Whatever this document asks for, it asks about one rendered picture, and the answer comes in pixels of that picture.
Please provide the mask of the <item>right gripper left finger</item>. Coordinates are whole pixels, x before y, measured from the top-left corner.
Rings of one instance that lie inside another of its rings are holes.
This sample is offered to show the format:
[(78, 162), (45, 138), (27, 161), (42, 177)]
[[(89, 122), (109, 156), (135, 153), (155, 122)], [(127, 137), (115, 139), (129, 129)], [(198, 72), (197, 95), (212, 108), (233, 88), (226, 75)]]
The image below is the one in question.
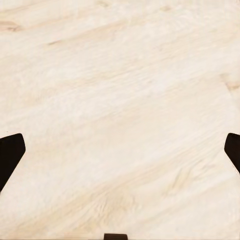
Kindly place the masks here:
[(0, 138), (0, 193), (26, 149), (21, 133)]

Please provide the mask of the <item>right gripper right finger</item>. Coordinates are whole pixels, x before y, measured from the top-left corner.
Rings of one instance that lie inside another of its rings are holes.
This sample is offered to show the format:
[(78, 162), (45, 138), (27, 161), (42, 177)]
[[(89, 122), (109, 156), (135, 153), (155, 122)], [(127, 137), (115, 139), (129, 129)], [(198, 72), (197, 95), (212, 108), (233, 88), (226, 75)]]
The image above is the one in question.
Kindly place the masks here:
[(229, 133), (227, 135), (224, 151), (240, 173), (240, 135)]

